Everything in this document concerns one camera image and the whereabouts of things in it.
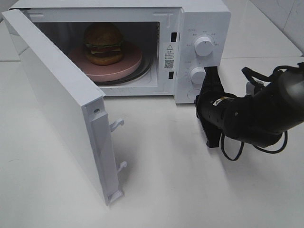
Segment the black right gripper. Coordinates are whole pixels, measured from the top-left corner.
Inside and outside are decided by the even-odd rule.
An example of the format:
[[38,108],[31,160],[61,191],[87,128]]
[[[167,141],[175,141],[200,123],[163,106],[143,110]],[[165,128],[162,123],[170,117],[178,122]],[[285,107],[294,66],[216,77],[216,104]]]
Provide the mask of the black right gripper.
[[[218,74],[218,67],[208,66],[204,70],[206,74],[199,95],[202,96],[207,92],[224,94],[224,88]],[[199,121],[207,138],[207,146],[209,148],[218,148],[222,130],[204,118],[200,118]]]

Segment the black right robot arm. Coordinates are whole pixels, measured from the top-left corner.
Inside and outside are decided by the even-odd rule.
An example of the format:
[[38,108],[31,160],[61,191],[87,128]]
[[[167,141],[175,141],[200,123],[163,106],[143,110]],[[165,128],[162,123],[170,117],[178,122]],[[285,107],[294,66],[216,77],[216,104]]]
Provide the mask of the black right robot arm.
[[304,65],[278,66],[270,76],[245,67],[242,73],[256,88],[253,95],[226,93],[217,67],[205,68],[205,79],[196,96],[196,115],[207,138],[207,146],[219,146],[221,135],[268,147],[282,133],[304,121]]

